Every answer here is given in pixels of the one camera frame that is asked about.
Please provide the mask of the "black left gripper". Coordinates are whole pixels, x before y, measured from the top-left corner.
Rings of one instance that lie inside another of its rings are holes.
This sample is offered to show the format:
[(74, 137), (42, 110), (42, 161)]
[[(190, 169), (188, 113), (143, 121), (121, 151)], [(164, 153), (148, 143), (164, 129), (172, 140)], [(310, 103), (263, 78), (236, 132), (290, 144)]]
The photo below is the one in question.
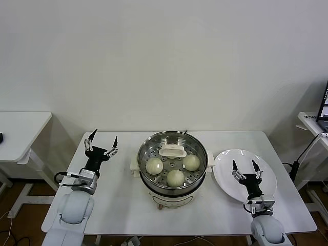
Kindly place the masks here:
[(99, 171), (101, 164), (108, 161), (111, 156), (114, 156), (118, 152), (118, 136), (115, 137), (112, 149), (109, 151), (100, 147), (93, 147), (92, 141), (96, 132), (97, 129), (84, 140), (85, 155), (88, 158), (85, 168), (89, 171)]

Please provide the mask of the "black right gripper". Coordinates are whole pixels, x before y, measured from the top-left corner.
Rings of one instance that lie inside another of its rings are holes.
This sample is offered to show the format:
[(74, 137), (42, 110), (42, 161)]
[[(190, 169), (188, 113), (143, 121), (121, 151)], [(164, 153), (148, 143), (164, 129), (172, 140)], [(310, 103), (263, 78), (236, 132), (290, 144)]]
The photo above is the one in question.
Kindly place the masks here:
[(259, 165), (252, 160), (252, 164), (256, 174), (242, 174), (238, 171), (237, 164), (233, 159), (233, 171), (232, 175), (239, 183), (246, 187), (248, 193), (248, 199), (253, 199), (263, 195), (263, 191), (260, 189), (259, 185), (262, 182), (263, 170), (260, 169)]

